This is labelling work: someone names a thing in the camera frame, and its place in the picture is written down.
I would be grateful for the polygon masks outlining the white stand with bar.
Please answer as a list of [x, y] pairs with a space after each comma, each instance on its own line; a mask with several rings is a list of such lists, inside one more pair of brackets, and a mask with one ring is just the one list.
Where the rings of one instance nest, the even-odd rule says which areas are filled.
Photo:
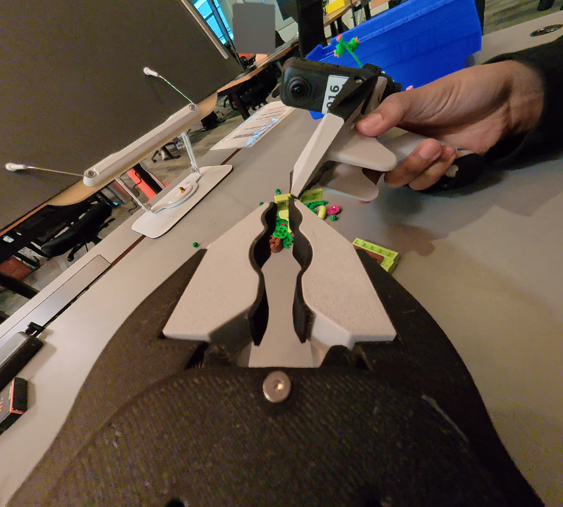
[[188, 100], [149, 67], [200, 103], [236, 76], [229, 62], [63, 62], [1, 72], [1, 229], [7, 229], [116, 156], [116, 173], [135, 165], [180, 132], [159, 142], [141, 137], [178, 120]]

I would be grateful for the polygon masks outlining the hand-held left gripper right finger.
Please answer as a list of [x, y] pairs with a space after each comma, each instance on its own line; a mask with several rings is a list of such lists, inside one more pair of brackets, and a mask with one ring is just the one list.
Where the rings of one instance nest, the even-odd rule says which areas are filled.
[[301, 342], [389, 342], [396, 330], [355, 247], [296, 199], [291, 200], [293, 257], [300, 266], [293, 325]]

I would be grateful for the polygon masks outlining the blue plastic bin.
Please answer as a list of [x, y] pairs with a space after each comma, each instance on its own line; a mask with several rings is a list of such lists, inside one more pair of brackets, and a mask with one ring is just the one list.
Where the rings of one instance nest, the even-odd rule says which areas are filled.
[[481, 50], [475, 0], [408, 0], [342, 33], [359, 39], [362, 65], [380, 67], [404, 88], [466, 67]]

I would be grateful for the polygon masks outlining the person's right forearm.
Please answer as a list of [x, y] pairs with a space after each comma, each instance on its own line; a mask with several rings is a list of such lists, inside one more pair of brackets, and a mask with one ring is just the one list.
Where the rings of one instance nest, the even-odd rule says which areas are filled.
[[518, 52], [497, 55], [485, 63], [513, 60], [531, 68], [541, 78], [543, 110], [530, 131], [500, 140], [484, 156], [500, 169], [535, 164], [562, 156], [562, 37]]

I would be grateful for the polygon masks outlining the person's right hand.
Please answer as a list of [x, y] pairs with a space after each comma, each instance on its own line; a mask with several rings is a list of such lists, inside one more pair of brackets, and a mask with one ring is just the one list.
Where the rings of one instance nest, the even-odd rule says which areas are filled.
[[505, 60], [388, 96], [355, 127], [366, 137], [392, 128], [426, 137], [384, 176], [391, 188], [423, 191], [454, 164], [457, 148], [482, 155], [501, 139], [530, 131], [542, 115], [544, 95], [543, 80], [534, 69]]

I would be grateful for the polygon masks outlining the green toy plant stem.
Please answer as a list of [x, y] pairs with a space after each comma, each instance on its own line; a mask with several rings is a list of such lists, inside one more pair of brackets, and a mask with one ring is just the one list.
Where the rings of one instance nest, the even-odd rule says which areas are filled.
[[355, 60], [357, 66], [359, 68], [362, 68], [363, 64], [355, 53], [360, 44], [359, 38], [354, 37], [349, 41], [347, 41], [345, 40], [342, 34], [339, 34], [335, 37], [335, 40], [336, 40], [336, 46], [334, 48], [333, 55], [336, 58], [342, 58], [345, 54], [348, 53]]

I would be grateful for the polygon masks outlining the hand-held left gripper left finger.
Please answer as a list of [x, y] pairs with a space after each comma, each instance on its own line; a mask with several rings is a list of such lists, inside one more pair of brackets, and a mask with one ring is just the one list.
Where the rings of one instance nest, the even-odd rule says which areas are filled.
[[276, 224], [277, 205], [263, 204], [194, 255], [201, 260], [165, 337], [223, 345], [232, 354], [262, 342], [269, 318], [262, 268]]

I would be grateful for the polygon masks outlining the lime and brown toy panel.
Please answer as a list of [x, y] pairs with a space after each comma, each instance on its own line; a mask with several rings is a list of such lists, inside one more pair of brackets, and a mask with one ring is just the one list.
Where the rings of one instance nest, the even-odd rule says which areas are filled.
[[360, 238], [356, 238], [352, 244], [357, 248], [366, 251], [385, 271], [393, 273], [400, 260], [399, 254], [391, 249], [375, 243], [370, 243]]

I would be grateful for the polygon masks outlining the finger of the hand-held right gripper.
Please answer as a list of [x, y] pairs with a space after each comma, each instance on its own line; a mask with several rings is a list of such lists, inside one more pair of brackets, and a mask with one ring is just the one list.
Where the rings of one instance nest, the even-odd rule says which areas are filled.
[[335, 163], [328, 158], [327, 152], [348, 122], [343, 118], [326, 114], [319, 122], [303, 152], [294, 164], [291, 173], [291, 195], [295, 199], [304, 191], [320, 185], [324, 175], [331, 171]]

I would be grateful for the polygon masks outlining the white printed paper sheet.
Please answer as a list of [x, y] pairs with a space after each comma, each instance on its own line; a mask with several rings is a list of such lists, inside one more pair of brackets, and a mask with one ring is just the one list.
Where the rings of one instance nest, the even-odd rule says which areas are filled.
[[268, 103], [211, 147], [211, 151], [237, 150], [250, 147], [293, 111], [294, 108], [286, 106], [281, 101]]

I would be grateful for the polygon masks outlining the large black board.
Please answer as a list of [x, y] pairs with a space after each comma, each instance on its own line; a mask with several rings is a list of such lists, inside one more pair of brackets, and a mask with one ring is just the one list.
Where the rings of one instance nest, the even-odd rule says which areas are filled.
[[1, 228], [205, 100], [239, 65], [189, 0], [1, 0]]

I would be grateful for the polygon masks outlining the pile of small toy pieces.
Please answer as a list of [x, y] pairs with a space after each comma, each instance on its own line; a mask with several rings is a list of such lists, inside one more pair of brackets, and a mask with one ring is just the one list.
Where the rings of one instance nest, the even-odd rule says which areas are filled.
[[[281, 189], [275, 190], [275, 195], [287, 194], [282, 193]], [[322, 188], [313, 188], [304, 191], [300, 196], [301, 201], [306, 208], [310, 209], [322, 220], [336, 221], [342, 212], [339, 205], [330, 204], [323, 196]], [[277, 210], [276, 226], [270, 237], [270, 250], [272, 253], [278, 253], [283, 249], [288, 249], [294, 241], [294, 233], [289, 223], [289, 206], [287, 210], [279, 212]]]

